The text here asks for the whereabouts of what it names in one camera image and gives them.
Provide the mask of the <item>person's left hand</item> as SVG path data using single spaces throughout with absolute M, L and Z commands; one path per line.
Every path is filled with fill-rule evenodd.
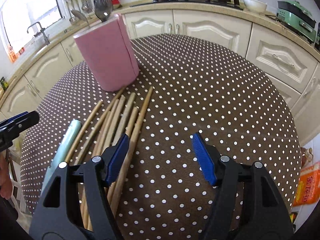
M 10 199 L 12 194 L 12 182 L 9 176 L 8 163 L 5 159 L 5 151 L 2 151 L 0 155 L 0 167 L 1 197 L 4 199 Z

